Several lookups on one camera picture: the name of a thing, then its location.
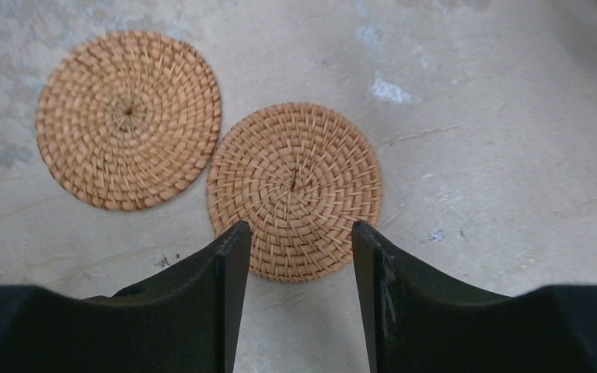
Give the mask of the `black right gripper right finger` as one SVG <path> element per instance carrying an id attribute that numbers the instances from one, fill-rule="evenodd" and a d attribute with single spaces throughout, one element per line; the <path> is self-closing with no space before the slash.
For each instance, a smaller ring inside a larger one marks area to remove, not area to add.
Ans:
<path id="1" fill-rule="evenodd" d="M 351 230 L 373 372 L 597 372 L 597 285 L 512 298 L 441 272 L 365 221 Z"/>

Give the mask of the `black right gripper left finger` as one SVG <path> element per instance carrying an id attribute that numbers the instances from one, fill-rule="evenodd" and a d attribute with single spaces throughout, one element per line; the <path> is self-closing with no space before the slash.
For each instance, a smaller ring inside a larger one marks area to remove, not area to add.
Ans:
<path id="1" fill-rule="evenodd" d="M 110 297 L 0 285 L 0 372 L 230 372 L 250 247 L 238 221 Z"/>

